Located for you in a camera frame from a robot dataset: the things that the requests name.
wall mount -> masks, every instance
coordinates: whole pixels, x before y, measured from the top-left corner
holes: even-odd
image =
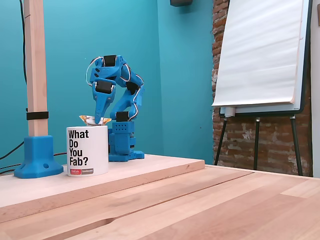
[[[170,0],[170,5],[174,7],[182,7],[191,5],[193,0]]]

red logo on mug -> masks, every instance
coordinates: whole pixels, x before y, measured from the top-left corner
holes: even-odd
[[[70,174],[81,175],[81,169],[70,169]]]

black cable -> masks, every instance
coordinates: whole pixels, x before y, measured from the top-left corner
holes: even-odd
[[[7,168],[11,168],[11,167],[19,166],[19,165],[21,165],[21,163],[14,164],[14,165],[10,165],[10,166],[0,167],[0,169],[7,169]]]
[[[24,73],[25,84],[27,84],[25,17],[24,17],[24,5],[22,3],[22,0],[20,0],[20,11],[21,11],[21,20],[22,20],[22,33],[23,33],[23,45],[22,45],[23,73]]]
[[[12,149],[10,152],[8,152],[6,155],[0,157],[0,160],[8,157],[10,154],[12,154],[15,150],[17,150],[18,148],[20,148],[23,144],[25,143],[25,141],[23,141],[22,143],[20,143],[18,146],[16,146],[14,149]]]
[[[5,173],[9,173],[9,172],[13,172],[14,170],[15,169],[9,169],[9,170],[2,171],[2,172],[0,172],[0,175],[5,174]]]
[[[66,152],[60,152],[60,153],[55,153],[55,154],[53,154],[53,156],[55,157],[55,156],[65,155],[65,154],[67,154],[67,153],[66,153]]]

wooden platform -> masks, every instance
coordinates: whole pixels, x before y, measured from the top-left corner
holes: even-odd
[[[155,156],[110,162],[109,172],[90,177],[64,173],[34,179],[0,177],[0,223],[74,204],[205,167],[198,159]]]
[[[0,223],[1,240],[318,240],[320,180],[211,167]]]

wooden table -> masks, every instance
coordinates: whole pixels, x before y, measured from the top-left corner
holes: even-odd
[[[43,239],[319,240],[320,180],[206,166],[0,223]]]

